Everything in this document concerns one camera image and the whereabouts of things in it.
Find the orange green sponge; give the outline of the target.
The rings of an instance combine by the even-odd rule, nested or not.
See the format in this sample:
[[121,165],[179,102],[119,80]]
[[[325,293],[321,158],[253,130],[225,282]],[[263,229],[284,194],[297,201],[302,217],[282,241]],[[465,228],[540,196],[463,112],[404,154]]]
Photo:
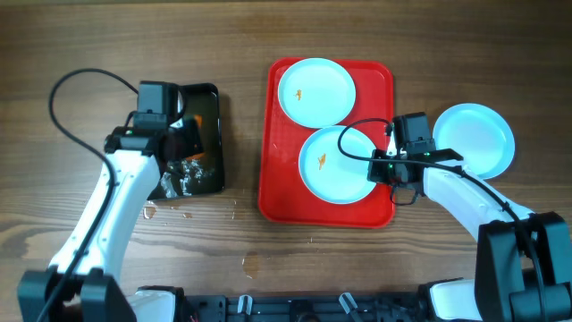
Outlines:
[[187,160],[199,159],[205,154],[201,137],[202,123],[203,117],[199,114],[195,114],[189,119],[189,155],[186,157]]

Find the light blue plate top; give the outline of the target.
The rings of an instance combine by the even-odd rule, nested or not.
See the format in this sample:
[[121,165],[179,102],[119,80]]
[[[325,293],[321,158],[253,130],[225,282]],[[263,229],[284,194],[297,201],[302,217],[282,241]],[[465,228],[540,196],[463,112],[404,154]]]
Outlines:
[[341,65],[324,58],[308,58],[286,70],[277,96],[282,111],[294,123],[321,129],[340,123],[350,114],[357,90]]

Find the light blue plate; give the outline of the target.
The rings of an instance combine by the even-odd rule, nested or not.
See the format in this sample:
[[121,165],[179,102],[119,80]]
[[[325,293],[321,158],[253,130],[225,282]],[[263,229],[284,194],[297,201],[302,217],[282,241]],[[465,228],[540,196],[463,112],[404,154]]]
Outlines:
[[312,194],[332,204],[364,199],[375,187],[367,180],[374,143],[361,131],[342,125],[311,134],[299,152],[299,173]]
[[509,124],[490,107],[477,103],[462,103],[444,111],[433,127],[433,138],[438,149],[459,153],[484,180],[503,174],[516,153]]
[[340,123],[350,114],[357,90],[341,65],[324,58],[308,58],[286,70],[277,96],[282,111],[294,123],[321,129]]

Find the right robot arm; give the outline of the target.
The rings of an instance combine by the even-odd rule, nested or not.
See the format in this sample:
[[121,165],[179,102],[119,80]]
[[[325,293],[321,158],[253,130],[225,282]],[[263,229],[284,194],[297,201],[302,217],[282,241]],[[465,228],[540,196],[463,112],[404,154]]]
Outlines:
[[368,178],[406,188],[448,210],[475,238],[472,280],[427,288],[437,320],[563,321],[571,318],[571,239],[554,212],[536,214],[469,170],[454,150],[437,149],[423,113],[386,123],[387,149],[372,154]]

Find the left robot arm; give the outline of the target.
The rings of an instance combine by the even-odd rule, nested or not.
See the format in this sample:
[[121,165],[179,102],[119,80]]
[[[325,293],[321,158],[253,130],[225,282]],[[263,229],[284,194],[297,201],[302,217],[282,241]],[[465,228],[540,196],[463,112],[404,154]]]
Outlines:
[[25,321],[189,321],[182,289],[145,286],[130,296],[118,279],[147,198],[169,163],[202,151],[198,120],[188,121],[187,87],[143,81],[131,126],[105,140],[103,168],[80,221],[44,271],[18,286]]

